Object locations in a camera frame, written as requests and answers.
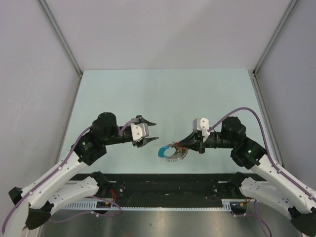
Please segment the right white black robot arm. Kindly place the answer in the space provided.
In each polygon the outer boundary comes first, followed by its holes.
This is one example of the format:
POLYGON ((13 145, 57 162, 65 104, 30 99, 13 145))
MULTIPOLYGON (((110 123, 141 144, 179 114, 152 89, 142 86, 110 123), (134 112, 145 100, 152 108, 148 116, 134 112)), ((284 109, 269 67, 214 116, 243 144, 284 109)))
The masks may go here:
POLYGON ((308 237, 316 235, 316 192, 281 164, 257 142, 246 136, 246 127, 237 117, 227 117, 220 132, 207 131, 208 120, 197 118, 192 133, 177 144, 203 154, 207 148, 231 149, 231 158, 240 167, 267 181, 259 184, 249 176, 236 173, 229 181, 233 198, 256 199, 287 217, 291 224, 308 237))

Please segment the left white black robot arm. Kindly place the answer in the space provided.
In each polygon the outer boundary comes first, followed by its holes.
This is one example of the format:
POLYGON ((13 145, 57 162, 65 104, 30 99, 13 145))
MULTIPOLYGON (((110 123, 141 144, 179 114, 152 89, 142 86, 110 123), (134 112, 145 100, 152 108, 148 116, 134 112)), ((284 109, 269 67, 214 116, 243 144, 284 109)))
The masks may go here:
POLYGON ((141 148, 156 140, 149 136, 149 127, 153 125, 153 122, 138 115, 124 126, 118 126, 113 113, 101 113, 79 135, 63 159, 32 184, 24 188, 14 187, 9 191, 14 207, 2 224, 2 234, 17 237, 24 228, 34 230, 45 224, 67 204, 85 197, 106 196, 109 180, 99 171, 70 188, 64 189, 63 185, 104 156, 109 145, 131 143, 141 148))

